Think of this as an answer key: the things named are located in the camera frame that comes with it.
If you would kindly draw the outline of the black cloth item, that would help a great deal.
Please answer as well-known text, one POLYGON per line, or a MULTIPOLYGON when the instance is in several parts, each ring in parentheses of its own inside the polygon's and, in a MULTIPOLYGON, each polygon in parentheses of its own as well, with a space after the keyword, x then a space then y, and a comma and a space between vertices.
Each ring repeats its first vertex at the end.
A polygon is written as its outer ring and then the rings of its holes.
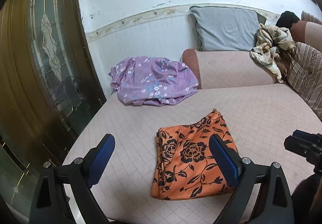
POLYGON ((293 24, 296 24, 299 21, 300 19, 297 17, 295 13, 285 11, 280 15, 279 19, 276 22, 276 26, 290 29, 293 24))

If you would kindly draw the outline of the grey pillow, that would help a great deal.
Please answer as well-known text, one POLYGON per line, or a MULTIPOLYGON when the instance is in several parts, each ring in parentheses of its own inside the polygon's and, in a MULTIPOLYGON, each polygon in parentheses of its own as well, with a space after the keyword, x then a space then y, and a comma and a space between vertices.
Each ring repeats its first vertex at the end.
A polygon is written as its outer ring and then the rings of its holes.
POLYGON ((192 6, 200 51, 250 51, 266 18, 254 10, 192 6))

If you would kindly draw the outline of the beige floral crumpled cloth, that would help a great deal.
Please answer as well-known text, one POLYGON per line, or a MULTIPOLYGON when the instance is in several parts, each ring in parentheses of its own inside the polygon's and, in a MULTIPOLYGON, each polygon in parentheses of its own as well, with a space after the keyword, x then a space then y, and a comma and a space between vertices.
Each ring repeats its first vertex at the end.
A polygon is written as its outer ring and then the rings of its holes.
POLYGON ((292 56, 296 45, 289 29, 260 23, 257 42, 250 51, 251 59, 267 69, 278 83, 283 83, 282 73, 277 63, 282 60, 281 53, 292 56))

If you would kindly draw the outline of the striped brown cushion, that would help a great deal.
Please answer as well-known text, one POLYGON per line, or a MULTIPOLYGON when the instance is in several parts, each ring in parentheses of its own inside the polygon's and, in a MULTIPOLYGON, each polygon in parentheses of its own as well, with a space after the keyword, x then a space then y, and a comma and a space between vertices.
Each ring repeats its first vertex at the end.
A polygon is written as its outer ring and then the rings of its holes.
POLYGON ((297 42, 295 46, 296 49, 288 68, 287 81, 313 112, 321 118, 321 52, 301 42, 297 42))

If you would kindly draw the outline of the orange black floral blouse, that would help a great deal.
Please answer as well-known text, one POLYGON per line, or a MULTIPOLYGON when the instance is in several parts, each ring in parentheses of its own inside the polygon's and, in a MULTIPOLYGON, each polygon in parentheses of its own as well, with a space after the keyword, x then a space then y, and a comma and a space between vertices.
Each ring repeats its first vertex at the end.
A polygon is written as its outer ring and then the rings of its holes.
POLYGON ((186 200, 233 191, 208 147, 212 135, 236 149, 228 126, 216 109, 196 123, 157 131, 157 165, 151 197, 186 200))

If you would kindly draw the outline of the purple floral garment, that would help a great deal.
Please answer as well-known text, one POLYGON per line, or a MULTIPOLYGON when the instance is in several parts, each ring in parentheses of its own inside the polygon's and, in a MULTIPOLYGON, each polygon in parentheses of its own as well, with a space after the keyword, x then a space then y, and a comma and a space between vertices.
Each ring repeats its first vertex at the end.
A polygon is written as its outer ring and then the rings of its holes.
POLYGON ((128 57, 115 64, 109 76, 124 105, 176 105, 196 94, 199 86, 185 63, 157 57, 128 57))

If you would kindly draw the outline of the pink sofa bed mattress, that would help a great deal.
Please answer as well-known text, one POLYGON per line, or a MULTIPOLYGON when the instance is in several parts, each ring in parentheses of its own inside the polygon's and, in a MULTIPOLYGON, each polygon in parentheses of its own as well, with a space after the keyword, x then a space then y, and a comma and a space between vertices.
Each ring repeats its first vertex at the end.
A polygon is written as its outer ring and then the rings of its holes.
POLYGON ((313 173, 313 166, 284 148, 295 130, 320 133, 321 121, 289 86, 272 84, 201 89, 175 106, 126 106, 112 95, 76 140, 65 164, 83 157, 105 134, 116 146, 92 192, 104 214, 129 223, 213 223, 229 199, 220 195, 161 201, 150 195, 156 168, 156 133, 166 126, 192 124, 213 109, 229 128, 241 156, 254 163, 281 164, 289 189, 313 173))

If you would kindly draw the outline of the wooden glass panel door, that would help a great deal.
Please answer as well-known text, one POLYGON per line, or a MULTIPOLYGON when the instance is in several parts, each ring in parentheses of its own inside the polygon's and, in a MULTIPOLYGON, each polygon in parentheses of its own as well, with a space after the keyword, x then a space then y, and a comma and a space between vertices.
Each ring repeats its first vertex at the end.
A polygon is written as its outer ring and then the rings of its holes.
POLYGON ((1 196, 28 217, 43 163, 61 165, 105 102, 78 0, 1 9, 1 196))

